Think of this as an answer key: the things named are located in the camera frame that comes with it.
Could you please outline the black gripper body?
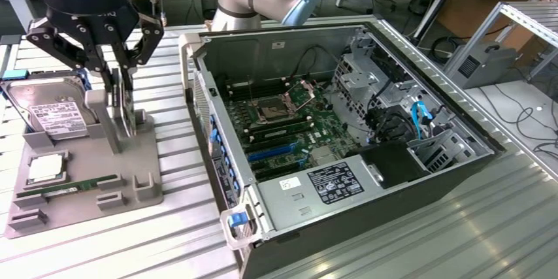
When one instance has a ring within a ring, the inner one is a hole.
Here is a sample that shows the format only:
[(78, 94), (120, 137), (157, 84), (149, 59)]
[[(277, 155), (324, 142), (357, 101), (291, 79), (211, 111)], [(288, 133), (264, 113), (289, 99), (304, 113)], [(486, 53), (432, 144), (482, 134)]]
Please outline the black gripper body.
[(44, 0), (46, 18), (60, 32), (80, 43), (109, 44), (110, 31), (124, 41), (138, 22), (130, 0)]

